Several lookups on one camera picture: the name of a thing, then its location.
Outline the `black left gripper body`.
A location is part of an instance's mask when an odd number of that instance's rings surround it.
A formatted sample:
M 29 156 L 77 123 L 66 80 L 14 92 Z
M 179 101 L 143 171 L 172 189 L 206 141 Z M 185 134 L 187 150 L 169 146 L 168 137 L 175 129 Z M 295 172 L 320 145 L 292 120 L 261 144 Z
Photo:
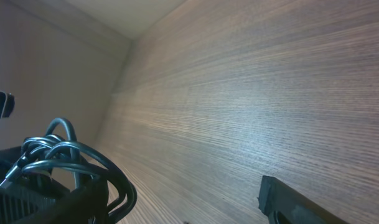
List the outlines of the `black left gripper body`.
M 44 170 L 45 174 L 23 174 L 25 166 L 46 160 L 48 151 L 41 146 L 25 152 L 20 146 L 0 151 L 0 223 L 16 223 L 70 193 L 50 179 L 51 168 Z

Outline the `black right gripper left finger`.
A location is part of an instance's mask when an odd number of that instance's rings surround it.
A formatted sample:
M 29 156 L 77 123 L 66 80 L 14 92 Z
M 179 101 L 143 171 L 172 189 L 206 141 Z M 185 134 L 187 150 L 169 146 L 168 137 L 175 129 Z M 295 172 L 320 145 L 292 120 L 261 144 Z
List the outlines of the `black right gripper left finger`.
M 25 217 L 17 224 L 109 223 L 106 179 L 92 179 L 48 208 Z

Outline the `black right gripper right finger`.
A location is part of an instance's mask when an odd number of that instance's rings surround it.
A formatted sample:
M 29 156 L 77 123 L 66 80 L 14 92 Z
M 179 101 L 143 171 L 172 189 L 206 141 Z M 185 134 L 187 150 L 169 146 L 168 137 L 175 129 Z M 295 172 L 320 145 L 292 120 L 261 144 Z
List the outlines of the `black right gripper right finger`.
M 298 191 L 271 176 L 262 176 L 259 209 L 269 224 L 347 224 Z

